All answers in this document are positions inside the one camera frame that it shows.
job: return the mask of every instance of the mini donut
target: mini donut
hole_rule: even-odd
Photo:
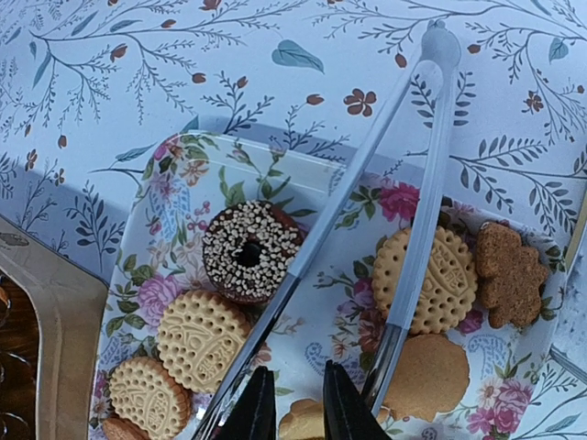
[[[239,203],[220,212],[206,229],[205,270],[228,300],[265,303],[303,241],[296,222],[273,203]]]

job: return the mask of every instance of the embossed biscuit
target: embossed biscuit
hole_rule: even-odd
[[[215,392],[249,331],[245,315],[231,302],[210,291],[189,291],[161,318],[163,365],[185,388]]]
[[[375,259],[373,294],[384,317],[395,296],[411,233],[407,228],[386,240]],[[477,287],[469,248],[453,232],[437,227],[410,333],[440,333],[456,327],[472,308]]]
[[[149,357],[134,357],[115,369],[110,397],[116,414],[145,430],[151,440],[174,438],[190,417],[187,391]]]
[[[383,423],[387,415],[388,412],[381,410],[377,421]],[[281,440],[323,440],[325,438],[324,404],[312,399],[302,399],[292,403],[290,411],[279,423],[279,438]]]

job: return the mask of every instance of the brown cookie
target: brown cookie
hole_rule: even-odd
[[[102,429],[108,440],[148,440],[149,434],[132,422],[110,417],[102,422]]]
[[[381,410],[377,420],[379,423],[389,413]],[[281,440],[324,440],[324,404],[321,401],[302,399],[295,401],[290,411],[279,423]]]
[[[443,335],[405,341],[383,404],[395,420],[406,416],[432,422],[456,408],[469,387],[469,361],[461,346]]]
[[[482,227],[477,235],[477,273],[482,277],[481,301],[489,309],[489,324],[530,325],[540,314],[540,286],[548,269],[533,247],[522,246],[516,231],[497,223]]]

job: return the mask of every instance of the round biscuit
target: round biscuit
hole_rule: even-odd
[[[188,390],[215,392],[249,331],[245,315],[234,304],[217,293],[189,291],[161,318],[163,366]]]
[[[187,391],[149,357],[134,357],[114,370],[110,398],[116,414],[145,430],[151,440],[175,438],[190,417]]]
[[[147,440],[149,435],[132,422],[110,417],[102,422],[108,440]]]
[[[385,318],[395,296],[411,232],[407,228],[387,239],[373,265],[373,295]],[[459,325],[472,308],[477,287],[469,247],[452,231],[438,226],[410,334],[441,333]]]
[[[462,400],[469,373],[465,350],[444,335],[408,338],[383,405],[394,420],[412,416],[433,422]]]

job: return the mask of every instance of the shortbread cookie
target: shortbread cookie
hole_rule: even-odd
[[[215,392],[249,335],[238,308],[210,291],[189,291],[175,299],[159,325],[163,365],[185,388]]]
[[[419,335],[405,341],[383,405],[395,420],[409,415],[432,422],[454,410],[468,386],[465,350],[443,335]]]
[[[411,233],[412,229],[407,228],[386,240],[375,259],[373,293],[385,318],[395,296]],[[456,327],[472,308],[476,291],[473,255],[459,236],[439,226],[410,333],[441,333]]]
[[[175,438],[190,417],[187,391],[149,357],[134,357],[115,369],[110,398],[116,414],[145,430],[151,440]]]
[[[377,421],[383,423],[387,415],[388,412],[381,410]],[[290,411],[279,423],[279,438],[281,440],[323,440],[325,438],[324,404],[312,399],[302,399],[292,403]]]
[[[110,417],[102,422],[108,440],[148,440],[149,434],[129,420]]]
[[[218,292],[235,303],[265,303],[304,241],[297,223],[261,200],[230,206],[204,234],[204,265]]]

